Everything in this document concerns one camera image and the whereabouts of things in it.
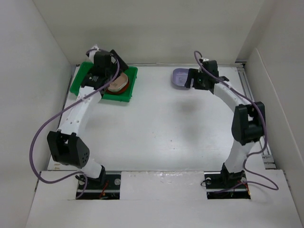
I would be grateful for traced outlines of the purple square bowl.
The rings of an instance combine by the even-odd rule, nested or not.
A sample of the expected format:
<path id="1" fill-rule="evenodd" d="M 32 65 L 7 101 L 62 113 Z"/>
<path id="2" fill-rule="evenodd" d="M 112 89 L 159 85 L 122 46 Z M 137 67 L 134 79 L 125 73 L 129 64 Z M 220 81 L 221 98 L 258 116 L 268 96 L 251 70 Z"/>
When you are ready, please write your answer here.
<path id="1" fill-rule="evenodd" d="M 188 78 L 188 69 L 187 68 L 176 68 L 173 70 L 171 75 L 171 84 L 176 89 L 185 90 L 185 83 Z"/>

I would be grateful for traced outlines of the pink square bowl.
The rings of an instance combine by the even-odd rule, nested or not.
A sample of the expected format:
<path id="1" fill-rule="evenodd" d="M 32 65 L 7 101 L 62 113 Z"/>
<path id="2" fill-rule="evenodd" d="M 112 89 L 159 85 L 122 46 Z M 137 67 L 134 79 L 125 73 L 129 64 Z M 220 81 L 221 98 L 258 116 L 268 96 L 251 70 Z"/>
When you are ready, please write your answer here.
<path id="1" fill-rule="evenodd" d="M 110 91 L 116 92 L 122 89 L 129 82 L 129 78 L 125 73 L 121 73 L 108 87 Z"/>

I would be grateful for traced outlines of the red round plate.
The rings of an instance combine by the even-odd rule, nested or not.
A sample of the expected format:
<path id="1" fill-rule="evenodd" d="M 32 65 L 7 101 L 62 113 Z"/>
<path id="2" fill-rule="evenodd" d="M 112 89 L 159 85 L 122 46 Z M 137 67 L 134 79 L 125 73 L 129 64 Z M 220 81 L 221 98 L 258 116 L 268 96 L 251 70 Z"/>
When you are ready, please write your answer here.
<path id="1" fill-rule="evenodd" d="M 120 89 L 119 91 L 116 91 L 116 92 L 113 92 L 113 91 L 110 91 L 109 89 L 107 89 L 107 93 L 108 94 L 111 94 L 111 95 L 119 95 L 119 94 L 122 94 L 122 93 L 124 93 L 127 89 L 128 89 L 128 87 L 129 87 L 129 84 L 130 84 L 130 82 L 128 82 L 122 89 Z"/>

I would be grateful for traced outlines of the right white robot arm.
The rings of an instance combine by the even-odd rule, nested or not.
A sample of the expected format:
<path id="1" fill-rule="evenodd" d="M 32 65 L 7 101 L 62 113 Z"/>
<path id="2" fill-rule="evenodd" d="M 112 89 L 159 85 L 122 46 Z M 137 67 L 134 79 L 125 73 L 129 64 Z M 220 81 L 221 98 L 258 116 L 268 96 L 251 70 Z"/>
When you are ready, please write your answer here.
<path id="1" fill-rule="evenodd" d="M 219 76 L 215 60 L 199 60 L 199 69 L 190 68 L 185 83 L 186 88 L 208 90 L 220 98 L 233 111 L 231 133 L 233 145 L 230 154 L 223 163 L 218 177 L 221 189 L 231 188 L 244 177 L 244 161 L 256 142 L 264 136 L 263 124 L 259 114 L 265 118 L 265 106 L 262 102 L 251 103 L 236 91 L 229 79 Z"/>

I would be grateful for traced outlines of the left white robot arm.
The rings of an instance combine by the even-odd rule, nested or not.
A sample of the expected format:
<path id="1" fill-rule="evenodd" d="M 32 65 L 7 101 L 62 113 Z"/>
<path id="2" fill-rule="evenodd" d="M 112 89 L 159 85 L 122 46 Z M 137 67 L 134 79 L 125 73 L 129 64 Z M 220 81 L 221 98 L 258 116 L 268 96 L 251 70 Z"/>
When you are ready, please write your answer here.
<path id="1" fill-rule="evenodd" d="M 80 82 L 76 105 L 66 120 L 47 135 L 47 142 L 54 161 L 78 168 L 95 188 L 105 185 L 105 168 L 90 158 L 90 150 L 81 137 L 94 107 L 102 99 L 110 83 L 129 67 L 115 50 L 98 47 L 88 50 L 93 66 Z"/>

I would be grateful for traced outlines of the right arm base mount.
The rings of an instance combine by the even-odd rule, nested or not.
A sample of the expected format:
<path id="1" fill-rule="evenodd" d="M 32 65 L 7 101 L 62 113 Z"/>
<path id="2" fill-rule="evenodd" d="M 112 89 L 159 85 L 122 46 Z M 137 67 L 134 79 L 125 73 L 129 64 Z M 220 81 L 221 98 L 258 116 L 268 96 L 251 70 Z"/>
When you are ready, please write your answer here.
<path id="1" fill-rule="evenodd" d="M 208 200 L 229 200 L 229 199 L 251 199 L 249 187 L 246 183 L 246 175 L 241 172 L 236 178 L 224 180 L 219 171 L 204 172 L 204 180 L 201 186 L 206 188 Z"/>

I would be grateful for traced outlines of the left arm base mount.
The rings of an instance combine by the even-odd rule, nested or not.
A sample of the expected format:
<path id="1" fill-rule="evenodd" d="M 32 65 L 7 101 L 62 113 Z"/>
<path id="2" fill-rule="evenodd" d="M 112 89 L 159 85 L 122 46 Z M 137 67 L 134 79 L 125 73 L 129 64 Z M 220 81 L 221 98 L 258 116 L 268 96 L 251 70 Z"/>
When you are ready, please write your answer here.
<path id="1" fill-rule="evenodd" d="M 94 182 L 88 179 L 87 187 L 81 195 L 84 186 L 85 178 L 83 175 L 77 175 L 78 186 L 76 190 L 77 200 L 119 200 L 121 186 L 121 172 L 107 171 L 105 173 L 104 184 Z"/>

